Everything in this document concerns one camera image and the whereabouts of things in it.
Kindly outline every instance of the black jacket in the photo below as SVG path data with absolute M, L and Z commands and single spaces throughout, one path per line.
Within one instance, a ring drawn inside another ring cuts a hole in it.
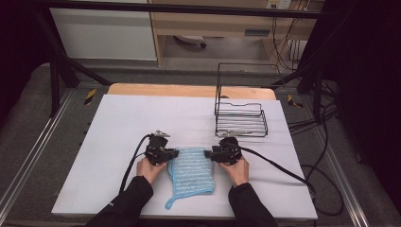
M 127 190 L 107 204 L 86 227 L 133 227 L 152 196 L 153 189 L 148 181 L 144 177 L 134 177 Z M 228 198 L 235 214 L 235 226 L 278 226 L 249 183 L 232 187 Z

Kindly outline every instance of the white table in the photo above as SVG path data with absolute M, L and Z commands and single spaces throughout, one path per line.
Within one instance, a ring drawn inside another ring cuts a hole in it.
M 239 138 L 240 146 L 254 149 L 304 177 L 280 102 L 230 100 L 261 103 L 269 126 L 267 137 Z M 209 97 L 105 95 L 52 213 L 76 217 L 99 212 L 118 194 L 130 159 L 145 134 L 156 130 L 170 134 L 167 148 L 217 145 L 220 138 L 214 135 L 214 103 Z M 250 183 L 275 218 L 317 218 L 304 184 L 250 153 L 243 154 L 250 163 Z M 135 166 L 128 183 L 135 174 Z M 165 204 L 172 196 L 172 182 L 164 171 L 154 184 L 154 196 L 141 217 L 233 218 L 227 199 L 231 182 L 218 165 L 214 166 L 214 179 L 216 189 L 212 195 L 177 200 L 166 210 Z

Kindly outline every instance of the hand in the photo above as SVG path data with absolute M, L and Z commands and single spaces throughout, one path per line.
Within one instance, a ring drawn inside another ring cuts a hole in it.
M 230 166 L 227 164 L 219 163 L 218 166 L 224 168 L 224 170 L 228 173 L 231 181 L 234 184 L 234 187 L 249 182 L 250 164 L 247 162 L 247 160 L 245 160 L 244 156 L 242 156 L 234 165 Z
M 154 166 L 150 163 L 148 158 L 143 158 L 136 165 L 136 176 L 144 176 L 147 181 L 152 184 L 159 173 L 167 166 L 167 163 Z

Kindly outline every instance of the gray floor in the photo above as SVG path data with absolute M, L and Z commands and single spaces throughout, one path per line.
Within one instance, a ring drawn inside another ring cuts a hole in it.
M 183 44 L 173 38 L 167 40 L 165 64 L 163 66 L 141 66 L 128 64 L 119 69 L 97 67 L 101 76 L 118 82 L 137 83 L 171 83 L 171 84 L 216 84 L 218 62 L 262 62 L 269 63 L 266 55 L 260 52 L 261 43 L 255 40 L 210 38 L 206 49 L 196 45 Z M 56 192 L 62 187 L 71 165 L 79 150 L 79 143 L 89 129 L 101 95 L 107 87 L 94 85 L 90 79 L 81 77 L 82 83 L 75 90 L 71 102 L 65 111 L 58 127 L 53 132 L 42 156 L 30 177 L 26 181 L 19 197 L 9 211 L 6 223 L 13 221 L 38 221 L 84 223 L 87 218 L 62 218 L 51 215 L 50 211 L 57 198 Z M 276 81 L 276 78 L 261 77 L 258 74 L 233 77 L 231 83 L 237 85 L 264 86 Z M 289 83 L 285 89 L 277 89 L 276 95 L 282 101 L 283 110 L 288 122 L 309 119 L 305 108 L 289 106 L 288 94 L 294 100 L 302 102 L 303 98 L 291 89 L 297 81 Z M 96 95 L 89 106 L 83 102 L 90 87 L 97 87 Z M 37 69 L 27 85 L 19 103 L 13 108 L 0 131 L 0 165 L 2 167 L 0 195 L 4 195 L 18 169 L 24 163 L 30 149 L 35 144 L 44 128 L 50 113 L 48 68 Z M 392 202 L 378 182 L 369 166 L 359 164 L 356 160 L 349 136 L 337 118 L 327 122 L 329 142 L 346 176 L 354 188 L 357 199 L 371 226 L 401 226 L 401 218 Z M 293 142 L 301 164 L 313 164 L 321 149 L 315 131 L 306 131 L 293 136 Z M 319 168 L 332 175 L 326 161 Z M 325 211 L 334 212 L 340 206 L 339 197 L 333 187 L 319 174 L 312 175 L 311 182 L 318 190 L 317 206 Z M 318 226 L 353 226 L 347 209 L 336 217 L 318 213 Z M 280 220 L 282 226 L 308 226 L 311 221 Z

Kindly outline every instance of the blue cloth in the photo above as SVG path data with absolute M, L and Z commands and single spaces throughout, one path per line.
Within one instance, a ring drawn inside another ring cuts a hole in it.
M 165 205 L 171 209 L 177 199 L 211 194 L 215 190 L 213 163 L 204 156 L 208 148 L 178 148 L 180 154 L 168 162 L 168 173 L 173 182 L 173 197 Z

